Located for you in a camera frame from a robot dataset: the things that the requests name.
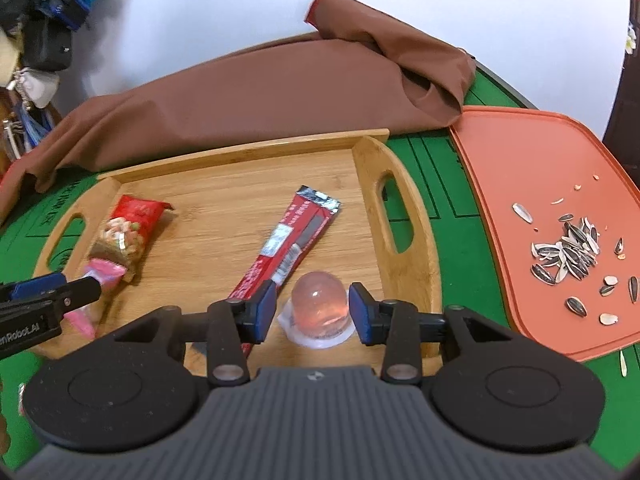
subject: red snack wrapper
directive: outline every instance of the red snack wrapper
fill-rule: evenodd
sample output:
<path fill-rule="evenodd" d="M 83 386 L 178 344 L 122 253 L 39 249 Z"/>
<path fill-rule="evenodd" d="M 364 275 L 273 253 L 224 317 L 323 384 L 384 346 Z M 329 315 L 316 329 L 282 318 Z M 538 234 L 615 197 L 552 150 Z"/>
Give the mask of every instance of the red snack wrapper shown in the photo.
<path fill-rule="evenodd" d="M 229 297 L 247 300 L 269 279 L 279 290 L 338 211 L 340 201 L 308 186 L 300 187 L 254 264 Z M 242 345 L 245 355 L 249 355 L 251 348 L 252 345 Z"/>
<path fill-rule="evenodd" d="M 126 281 L 136 273 L 136 264 L 145 252 L 149 237 L 165 209 L 173 209 L 167 202 L 142 200 L 123 195 L 100 232 L 90 256 L 115 262 L 129 271 Z"/>

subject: black bag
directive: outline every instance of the black bag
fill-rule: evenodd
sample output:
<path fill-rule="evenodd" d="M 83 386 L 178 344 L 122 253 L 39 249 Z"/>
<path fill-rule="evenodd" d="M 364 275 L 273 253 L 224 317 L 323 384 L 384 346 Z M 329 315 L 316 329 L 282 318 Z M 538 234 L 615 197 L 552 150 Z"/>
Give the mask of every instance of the black bag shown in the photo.
<path fill-rule="evenodd" d="M 50 0 L 49 12 L 71 30 L 78 30 L 89 13 L 82 0 Z"/>
<path fill-rule="evenodd" d="M 71 31 L 53 18 L 31 20 L 23 30 L 22 64 L 44 72 L 71 65 Z"/>
<path fill-rule="evenodd" d="M 7 34 L 19 30 L 33 11 L 33 0 L 0 0 L 0 27 Z"/>

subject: wooden tray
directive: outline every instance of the wooden tray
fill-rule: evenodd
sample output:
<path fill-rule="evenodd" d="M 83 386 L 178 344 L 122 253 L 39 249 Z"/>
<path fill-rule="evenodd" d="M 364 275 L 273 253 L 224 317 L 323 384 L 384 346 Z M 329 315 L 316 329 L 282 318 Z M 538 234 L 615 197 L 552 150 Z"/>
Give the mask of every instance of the wooden tray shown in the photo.
<path fill-rule="evenodd" d="M 388 130 L 343 132 L 257 142 L 178 156 L 102 174 L 61 218 L 36 264 L 47 262 L 66 227 L 83 218 L 85 229 L 64 273 L 80 277 L 98 229 L 123 194 L 170 202 L 155 239 L 131 285 L 121 286 L 100 324 L 110 332 L 166 304 L 203 312 L 226 298 L 249 269 L 271 230 L 301 184 L 342 202 L 342 210 L 280 293 L 279 307 L 297 278 L 327 270 L 347 286 L 362 282 L 376 298 L 415 303 L 423 312 L 442 309 L 440 269 L 429 217 L 420 193 L 398 158 L 382 142 Z M 393 242 L 382 187 L 393 177 L 414 228 L 411 246 L 398 253 Z M 36 348 L 57 358 L 86 344 L 63 321 L 63 335 Z M 434 347 L 429 349 L 434 356 Z M 360 344 L 357 334 L 326 350 L 289 342 L 274 320 L 267 340 L 254 348 L 249 366 L 331 366 L 369 364 L 379 369 L 383 348 Z M 437 369 L 438 358 L 426 362 Z M 188 349 L 185 365 L 204 374 L 204 357 Z"/>
<path fill-rule="evenodd" d="M 627 280 L 640 276 L 640 192 L 603 144 L 564 115 L 521 108 L 465 107 L 451 131 L 494 252 L 512 325 L 577 361 L 639 341 L 640 306 L 631 303 Z M 564 200 L 553 205 L 559 198 Z M 527 208 L 533 225 L 513 212 L 514 202 Z M 598 264 L 580 282 L 567 276 L 558 285 L 545 285 L 531 275 L 530 245 L 559 240 L 558 218 L 567 213 L 596 225 Z M 622 261 L 613 250 L 620 237 Z M 598 290 L 608 274 L 619 284 L 603 298 Z M 571 296 L 585 304 L 587 317 L 564 306 Z M 619 323 L 600 324 L 604 312 L 616 314 Z"/>

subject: hanging items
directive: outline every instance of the hanging items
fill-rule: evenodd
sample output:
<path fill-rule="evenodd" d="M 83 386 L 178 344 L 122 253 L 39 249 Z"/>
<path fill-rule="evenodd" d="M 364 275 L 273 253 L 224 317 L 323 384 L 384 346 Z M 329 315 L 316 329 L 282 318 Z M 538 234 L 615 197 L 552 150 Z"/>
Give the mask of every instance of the hanging items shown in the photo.
<path fill-rule="evenodd" d="M 0 0 L 0 27 L 7 34 L 18 33 L 33 10 L 33 0 Z"/>
<path fill-rule="evenodd" d="M 71 65 L 71 31 L 48 17 L 24 26 L 22 64 L 44 72 L 58 72 Z"/>
<path fill-rule="evenodd" d="M 46 108 L 58 90 L 60 77 L 54 72 L 23 68 L 14 73 L 14 82 L 23 102 L 30 101 L 37 108 Z"/>

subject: metal bolt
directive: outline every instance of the metal bolt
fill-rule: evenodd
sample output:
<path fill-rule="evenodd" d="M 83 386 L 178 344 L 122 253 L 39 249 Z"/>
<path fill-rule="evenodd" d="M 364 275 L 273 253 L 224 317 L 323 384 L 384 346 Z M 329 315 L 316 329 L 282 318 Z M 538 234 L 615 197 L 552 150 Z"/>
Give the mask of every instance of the metal bolt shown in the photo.
<path fill-rule="evenodd" d="M 218 365 L 213 368 L 213 376 L 219 381 L 237 381 L 243 374 L 238 365 Z"/>
<path fill-rule="evenodd" d="M 418 376 L 418 369 L 415 366 L 400 363 L 387 368 L 386 374 L 396 381 L 409 381 Z"/>

